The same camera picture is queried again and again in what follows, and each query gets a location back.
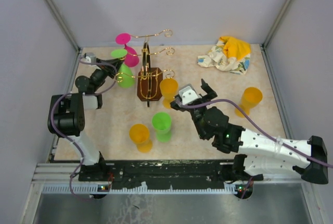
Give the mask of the pink wine glass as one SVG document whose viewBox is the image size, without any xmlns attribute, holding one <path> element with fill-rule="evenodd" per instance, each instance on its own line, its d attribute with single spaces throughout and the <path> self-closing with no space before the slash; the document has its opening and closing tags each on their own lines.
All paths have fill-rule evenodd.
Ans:
<svg viewBox="0 0 333 224">
<path fill-rule="evenodd" d="M 115 41 L 117 44 L 119 45 L 124 45 L 124 49 L 127 50 L 127 55 L 124 59 L 124 63 L 130 67 L 130 68 L 133 68 L 135 66 L 138 65 L 139 63 L 139 56 L 136 52 L 135 49 L 133 49 L 132 47 L 128 46 L 128 43 L 130 42 L 131 40 L 131 35 L 128 34 L 128 33 L 121 33 L 119 34 Z"/>
</svg>

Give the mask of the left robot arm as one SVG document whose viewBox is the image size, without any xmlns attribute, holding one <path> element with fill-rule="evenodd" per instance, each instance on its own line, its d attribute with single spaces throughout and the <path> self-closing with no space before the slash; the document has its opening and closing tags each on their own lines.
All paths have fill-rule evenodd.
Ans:
<svg viewBox="0 0 333 224">
<path fill-rule="evenodd" d="M 107 177 L 108 167 L 93 142 L 85 133 L 85 111 L 97 110 L 103 105 L 102 94 L 111 89 L 98 92 L 107 78 L 114 79 L 120 71 L 123 60 L 116 58 L 101 60 L 89 53 L 80 62 L 95 66 L 89 76 L 78 76 L 75 80 L 76 93 L 54 95 L 51 98 L 47 127 L 50 133 L 66 139 L 80 157 L 79 167 L 74 174 L 86 179 L 101 181 Z"/>
</svg>

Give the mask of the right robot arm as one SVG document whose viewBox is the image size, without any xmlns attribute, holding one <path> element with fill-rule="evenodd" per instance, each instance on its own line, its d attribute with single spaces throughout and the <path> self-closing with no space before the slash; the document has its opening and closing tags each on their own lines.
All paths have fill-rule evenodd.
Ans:
<svg viewBox="0 0 333 224">
<path fill-rule="evenodd" d="M 283 175 L 328 184 L 332 165 L 327 162 L 327 149 L 321 137 L 284 139 L 269 135 L 256 123 L 256 131 L 231 124 L 229 117 L 215 106 L 219 102 L 216 92 L 205 81 L 201 88 L 205 95 L 198 94 L 191 84 L 182 87 L 170 106 L 190 113 L 200 139 L 212 139 L 212 146 L 222 153 L 236 153 L 232 167 L 236 179 Z"/>
</svg>

